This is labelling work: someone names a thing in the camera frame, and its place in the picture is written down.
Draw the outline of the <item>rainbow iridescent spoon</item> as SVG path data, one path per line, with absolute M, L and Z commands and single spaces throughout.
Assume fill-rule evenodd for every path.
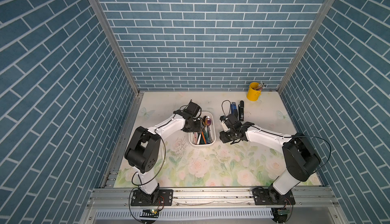
M 212 124 L 211 117 L 204 116 L 204 123 L 205 123 L 206 127 L 208 126 L 210 128 L 210 131 L 211 131 L 211 124 Z

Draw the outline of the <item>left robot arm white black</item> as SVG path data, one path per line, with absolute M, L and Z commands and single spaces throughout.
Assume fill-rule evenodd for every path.
M 148 128 L 140 126 L 135 129 L 125 150 L 124 158 L 131 167 L 136 169 L 140 178 L 140 183 L 136 186 L 142 193 L 149 197 L 158 193 L 157 175 L 150 171 L 157 162 L 160 144 L 178 131 L 199 132 L 203 125 L 201 113 L 199 106 L 194 109 L 176 110 L 168 119 L 157 125 Z

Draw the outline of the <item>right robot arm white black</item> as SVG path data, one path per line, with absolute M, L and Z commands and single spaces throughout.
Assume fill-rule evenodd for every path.
M 310 137 L 302 133 L 287 135 L 273 132 L 252 122 L 242 123 L 233 114 L 221 116 L 220 123 L 223 130 L 219 133 L 219 138 L 223 143 L 259 143 L 283 154 L 286 169 L 269 187 L 269 191 L 280 196 L 286 195 L 300 182 L 308 180 L 322 161 L 308 140 Z

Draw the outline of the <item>white plastic storage box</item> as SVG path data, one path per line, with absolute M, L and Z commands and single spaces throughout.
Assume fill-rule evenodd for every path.
M 216 141 L 215 122 L 214 122 L 213 115 L 211 114 L 211 112 L 208 112 L 208 111 L 202 113 L 202 120 L 203 120 L 203 125 L 204 125 L 203 130 L 204 130 L 205 137 L 207 138 L 206 125 L 205 125 L 205 123 L 204 123 L 204 116 L 209 116 L 209 117 L 211 117 L 211 120 L 212 120 L 212 124 L 211 124 L 211 135 L 212 135 L 213 143 L 211 143 L 211 144 L 206 144 L 206 145 L 202 145 L 202 139 L 201 139 L 200 145 L 194 145 L 194 144 L 193 144 L 193 133 L 189 133 L 189 134 L 188 134 L 188 141 L 189 141 L 190 145 L 193 146 L 193 147 L 198 147 L 198 148 L 200 148 L 200 147 L 212 146 L 212 145 L 215 143 L 215 141 Z

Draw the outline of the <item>blue stapler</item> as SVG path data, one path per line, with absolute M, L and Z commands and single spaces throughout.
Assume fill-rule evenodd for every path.
M 231 114 L 233 114 L 236 118 L 238 118 L 239 113 L 235 102 L 231 103 Z

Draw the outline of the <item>black stapler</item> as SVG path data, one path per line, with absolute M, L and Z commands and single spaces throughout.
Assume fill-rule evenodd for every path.
M 244 121 L 244 101 L 240 101 L 238 106 L 239 120 Z

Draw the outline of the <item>yellow pen cup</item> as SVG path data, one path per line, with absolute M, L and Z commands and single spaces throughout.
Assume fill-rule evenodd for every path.
M 257 83 L 257 82 L 252 82 L 250 83 L 249 85 L 249 89 L 248 89 L 248 92 L 247 92 L 247 99 L 249 101 L 252 101 L 252 102 L 255 102 L 259 99 L 262 91 L 261 90 L 257 90 L 257 87 L 259 86 L 260 84 Z

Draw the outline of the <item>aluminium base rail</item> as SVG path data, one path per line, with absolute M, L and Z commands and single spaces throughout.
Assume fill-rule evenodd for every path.
M 265 194 L 253 194 L 252 187 L 176 187 L 169 197 L 157 202 L 160 208 L 254 208 L 254 207 L 338 207 L 330 187 L 297 186 L 289 198 L 272 204 Z M 126 209 L 131 202 L 130 188 L 96 188 L 87 202 L 88 209 Z

